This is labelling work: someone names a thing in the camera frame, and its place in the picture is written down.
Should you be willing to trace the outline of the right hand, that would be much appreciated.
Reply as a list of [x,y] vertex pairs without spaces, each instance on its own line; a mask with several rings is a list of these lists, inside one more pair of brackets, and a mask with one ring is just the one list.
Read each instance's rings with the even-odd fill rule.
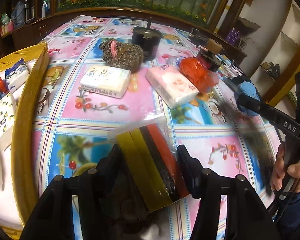
[[295,179],[295,185],[293,187],[295,193],[300,192],[300,162],[297,164],[292,164],[289,167],[284,165],[285,156],[285,143],[282,142],[279,145],[278,152],[276,155],[275,164],[273,167],[273,172],[270,180],[271,190],[280,191],[282,188],[282,182],[286,175],[290,175]]

